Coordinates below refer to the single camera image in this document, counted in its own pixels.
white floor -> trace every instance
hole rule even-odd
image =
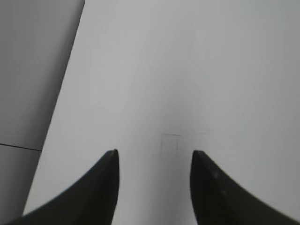
[[[183,1],[87,0],[25,213],[120,153],[114,225],[196,224],[176,136]]]

white surface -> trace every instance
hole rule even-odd
[[[300,221],[300,1],[201,0],[182,85],[190,149]]]
[[[149,202],[167,194],[161,134],[181,127],[183,168],[205,150],[300,220],[299,10],[293,0],[86,1],[25,212],[117,148],[114,224],[167,224]]]
[[[182,150],[176,158],[176,149],[160,150],[162,121],[167,117],[171,127],[176,120],[171,112],[183,54],[184,5],[86,1],[25,213],[117,148],[114,224],[195,224],[188,191],[191,152]]]

gray wall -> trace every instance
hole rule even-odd
[[[0,1],[0,144],[21,147],[0,145],[0,222],[22,214],[83,3]]]
[[[40,151],[0,145],[0,224],[23,213]]]

dark line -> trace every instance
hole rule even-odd
[[[37,150],[37,149],[30,149],[30,148],[25,148],[25,147],[20,147],[20,146],[15,146],[15,145],[10,145],[10,144],[3,144],[3,143],[0,143],[0,145],[8,146],[8,147],[14,147],[14,148],[20,148],[20,149],[33,150],[33,151],[42,151],[42,150]]]
[[[179,134],[169,134],[169,133],[164,133],[163,135],[165,135],[165,136],[181,136],[181,135],[179,135]]]

